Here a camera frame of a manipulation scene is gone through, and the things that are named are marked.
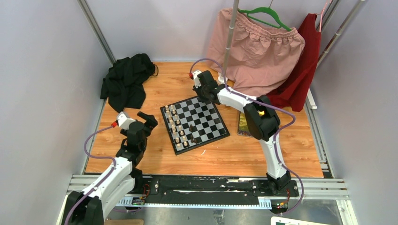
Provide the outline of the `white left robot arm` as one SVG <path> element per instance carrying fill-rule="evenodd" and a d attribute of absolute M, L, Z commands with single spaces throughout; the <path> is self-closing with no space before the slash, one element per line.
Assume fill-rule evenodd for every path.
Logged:
<path fill-rule="evenodd" d="M 111 160 L 108 168 L 82 191 L 72 191 L 65 203 L 63 225 L 102 225 L 116 204 L 131 192 L 140 193 L 144 187 L 143 172 L 137 169 L 147 149 L 147 139 L 158 125 L 154 115 L 137 113 L 144 122 L 130 118 L 125 112 L 118 114 L 108 127 L 91 134 L 89 141 L 100 132 L 119 127 L 125 136 L 115 157 L 95 156 L 84 152 L 90 158 Z"/>

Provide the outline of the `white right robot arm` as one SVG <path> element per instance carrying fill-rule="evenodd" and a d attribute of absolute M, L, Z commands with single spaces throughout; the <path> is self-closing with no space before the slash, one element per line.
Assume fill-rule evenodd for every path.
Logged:
<path fill-rule="evenodd" d="M 291 173 L 283 162 L 279 135 L 280 119 L 267 96 L 255 98 L 218 84 L 207 70 L 189 73 L 194 81 L 193 90 L 200 100 L 230 106 L 245 115 L 248 130 L 261 145 L 267 163 L 267 186 L 273 195 L 292 194 Z"/>

